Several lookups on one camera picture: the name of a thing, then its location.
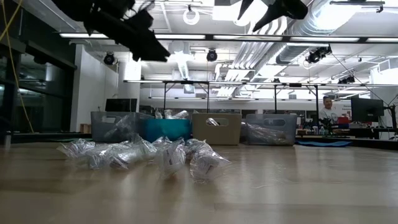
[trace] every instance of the computer monitor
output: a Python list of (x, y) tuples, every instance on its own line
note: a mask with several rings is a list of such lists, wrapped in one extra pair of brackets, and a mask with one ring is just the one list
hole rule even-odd
[(136, 112), (137, 99), (106, 99), (105, 111)]
[(352, 98), (351, 109), (353, 121), (379, 122), (379, 117), (384, 116), (382, 100)]

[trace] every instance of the beige bin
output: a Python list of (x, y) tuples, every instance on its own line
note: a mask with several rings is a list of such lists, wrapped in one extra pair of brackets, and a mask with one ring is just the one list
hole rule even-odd
[[(219, 126), (206, 123), (213, 118)], [(241, 114), (196, 113), (192, 115), (193, 138), (206, 140), (209, 145), (238, 145), (241, 134)]]

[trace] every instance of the storage bin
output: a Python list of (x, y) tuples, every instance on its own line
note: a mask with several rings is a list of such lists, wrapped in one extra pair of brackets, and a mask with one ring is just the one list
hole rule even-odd
[[(209, 125), (213, 118), (219, 126)], [(238, 145), (241, 134), (241, 114), (196, 113), (192, 115), (193, 138), (206, 140), (209, 145)]]
[(248, 144), (290, 145), (296, 137), (296, 114), (248, 114)]
[(180, 137), (191, 138), (191, 121), (187, 119), (149, 119), (145, 121), (146, 140), (154, 142), (160, 137), (175, 141)]
[(144, 121), (155, 119), (153, 116), (134, 112), (94, 111), (91, 112), (91, 135), (93, 141), (122, 142), (130, 140), (128, 136), (126, 136), (125, 133), (121, 133), (120, 130), (112, 131), (115, 129), (115, 125), (127, 115), (131, 117), (127, 120), (127, 130), (125, 131), (137, 133), (145, 139)]

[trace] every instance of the man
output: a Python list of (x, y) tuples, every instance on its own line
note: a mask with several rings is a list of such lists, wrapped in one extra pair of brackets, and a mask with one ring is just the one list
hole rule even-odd
[(331, 108), (333, 106), (333, 102), (331, 98), (324, 96), (323, 97), (323, 105), (325, 106), (319, 111), (319, 118), (320, 119), (330, 119), (331, 124), (337, 124), (337, 114)]

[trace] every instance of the teal bin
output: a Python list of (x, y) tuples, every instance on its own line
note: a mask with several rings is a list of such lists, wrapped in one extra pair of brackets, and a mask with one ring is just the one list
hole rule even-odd
[(191, 138), (191, 121), (187, 119), (149, 119), (145, 121), (146, 140), (154, 142), (166, 136), (171, 141), (180, 137), (185, 140)]

